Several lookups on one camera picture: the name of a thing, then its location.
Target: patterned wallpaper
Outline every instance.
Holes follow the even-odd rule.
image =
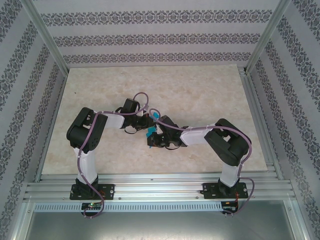
[[[238,64],[279,0],[35,0],[69,67]]]
[[[0,240],[35,179],[65,77],[19,0],[0,0]]]
[[[320,0],[293,0],[251,78],[281,170],[320,239]]]

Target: aluminum frame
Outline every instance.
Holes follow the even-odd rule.
[[[44,149],[43,149],[43,154],[41,156],[40,163],[39,163],[39,168],[38,168],[38,171],[36,172],[36,175],[35,175],[35,178],[34,178],[34,181],[37,182],[37,183],[40,181],[40,178],[41,178],[41,175],[42,175],[42,170],[44,169],[45,160],[46,160],[47,152],[48,152],[48,149],[49,149],[50,140],[51,140],[52,134],[54,132],[54,127],[55,127],[56,119],[57,119],[57,116],[58,116],[58,111],[59,111],[59,108],[60,108],[62,97],[64,95],[63,93],[65,91],[65,87],[66,87],[66,84],[67,84],[68,74],[65,77],[67,79],[62,84],[61,94],[59,96],[55,112],[53,113],[52,124],[50,126],[49,131],[48,131],[48,138],[47,138],[47,141],[45,142]]]
[[[54,38],[50,34],[44,20],[42,19],[41,15],[39,14],[33,0],[21,0],[21,4],[27,14],[29,15],[30,19],[32,20],[33,24],[35,25],[37,31],[39,32],[40,36],[42,37],[44,43],[48,47],[51,55],[53,56],[56,64],[60,68],[61,72],[64,76],[67,76],[69,73],[69,67],[64,60],[63,55],[59,51]]]
[[[267,45],[267,42],[269,41],[272,33],[276,29],[281,17],[285,13],[287,7],[289,6],[290,0],[280,0],[276,8],[274,9],[274,12],[266,25],[258,43],[256,44],[248,63],[245,66],[246,73],[250,73],[252,69],[255,67],[256,62],[258,61],[260,54],[264,50],[265,46]]]
[[[253,90],[250,79],[246,76],[245,70],[239,68],[239,75],[243,84],[253,121],[256,126],[263,155],[266,160],[267,171],[243,172],[242,177],[251,177],[255,182],[255,191],[252,201],[280,200],[283,201],[286,213],[296,240],[309,240],[305,222],[296,200],[296,195],[290,180],[284,180],[280,166],[275,156],[271,140],[267,132],[266,124],[263,121],[261,110],[257,105],[257,96]],[[45,154],[41,160],[42,170]],[[202,183],[217,182],[219,172],[200,173],[156,173],[156,174],[102,174],[99,175],[99,182],[102,184],[112,183],[116,185],[114,200],[108,203],[207,203],[200,194]],[[59,203],[67,205],[71,202],[69,194],[71,185],[74,184],[77,175],[41,175],[37,174],[38,182],[30,182],[27,185],[16,225],[13,230],[12,240],[24,240],[32,219],[33,211],[37,204]],[[250,181],[244,181],[248,191],[251,191]]]

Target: enclosure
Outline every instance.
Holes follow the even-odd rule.
[[[320,239],[319,0],[0,6],[0,239]],[[251,139],[242,212],[204,197],[223,166],[208,145],[149,148],[147,131],[108,129],[95,166],[113,200],[83,218],[67,130],[83,107],[138,92],[179,127],[225,118]]]

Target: robotic arm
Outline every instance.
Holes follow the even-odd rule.
[[[140,109],[138,101],[127,98],[123,107],[119,107],[116,112],[120,114],[135,113]],[[85,142],[89,128],[93,123],[96,113],[87,107],[84,107],[70,128],[67,131],[66,138],[70,141],[70,145],[74,148],[75,154],[78,156],[79,149]],[[242,157],[248,153],[249,145],[239,134],[229,130],[222,129],[204,129],[192,130],[191,127],[185,126],[182,130],[172,129],[178,127],[166,115],[159,118],[159,121],[166,124],[157,124],[149,116],[148,113],[142,115],[119,115],[112,113],[99,114],[93,126],[92,133],[83,147],[80,157],[80,169],[83,173],[78,173],[76,184],[72,186],[70,199],[72,200],[93,200],[96,199],[96,193],[88,186],[86,180],[96,189],[99,189],[98,175],[95,168],[94,150],[99,144],[104,129],[118,128],[125,129],[128,126],[135,128],[137,131],[156,126],[161,130],[153,132],[147,138],[147,144],[152,147],[169,147],[174,144],[177,147],[187,147],[193,144],[209,144],[216,154],[223,161],[222,174],[218,181],[218,191],[225,199],[233,198],[237,184],[239,183],[239,167]],[[226,119],[221,118],[216,124],[210,126],[222,126],[238,130]]]

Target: beige floor panel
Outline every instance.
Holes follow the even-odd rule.
[[[267,169],[236,65],[72,68],[54,125],[42,174],[76,174],[66,133],[83,107],[114,111],[138,92],[149,106],[182,126],[200,127],[225,118],[252,140],[245,171]],[[145,97],[138,97],[140,103]],[[105,130],[96,148],[99,174],[220,172],[222,161],[208,144],[169,151],[147,146],[147,130],[130,135]]]

